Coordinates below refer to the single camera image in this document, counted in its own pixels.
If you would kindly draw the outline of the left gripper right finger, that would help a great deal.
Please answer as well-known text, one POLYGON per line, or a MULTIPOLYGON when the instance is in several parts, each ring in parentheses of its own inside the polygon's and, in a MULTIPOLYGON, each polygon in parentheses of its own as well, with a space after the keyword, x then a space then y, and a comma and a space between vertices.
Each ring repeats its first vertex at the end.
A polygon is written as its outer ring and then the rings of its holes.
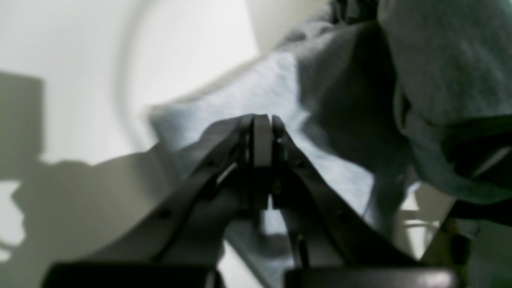
POLYGON ((254 204, 277 209, 291 244, 284 288, 458 288, 370 228, 328 186, 277 116, 254 118, 254 204))

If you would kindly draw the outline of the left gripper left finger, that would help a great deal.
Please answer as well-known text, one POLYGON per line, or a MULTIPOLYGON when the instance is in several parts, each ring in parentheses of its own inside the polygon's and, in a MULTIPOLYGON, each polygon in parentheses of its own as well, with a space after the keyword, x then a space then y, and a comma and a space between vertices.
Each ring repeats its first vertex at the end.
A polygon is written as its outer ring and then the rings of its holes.
POLYGON ((217 265, 226 227, 251 212, 253 114, 178 190, 126 234, 80 260, 53 265, 44 288, 224 288, 217 265))

